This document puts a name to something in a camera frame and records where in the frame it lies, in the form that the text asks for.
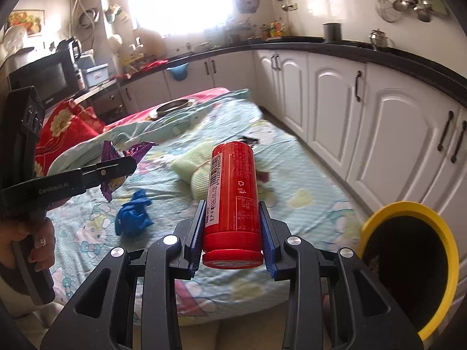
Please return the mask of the left hand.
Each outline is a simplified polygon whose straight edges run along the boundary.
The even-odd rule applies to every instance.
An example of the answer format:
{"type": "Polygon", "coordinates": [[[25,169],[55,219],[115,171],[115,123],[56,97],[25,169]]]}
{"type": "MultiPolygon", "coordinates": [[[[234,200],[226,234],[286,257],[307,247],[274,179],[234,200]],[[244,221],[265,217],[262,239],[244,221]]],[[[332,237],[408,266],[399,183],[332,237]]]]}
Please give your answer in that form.
{"type": "Polygon", "coordinates": [[[17,261],[14,243],[25,242],[27,260],[36,271],[49,269],[55,264],[55,228],[47,217],[42,224],[31,221],[4,220],[1,222],[1,264],[14,270],[17,261]]]}

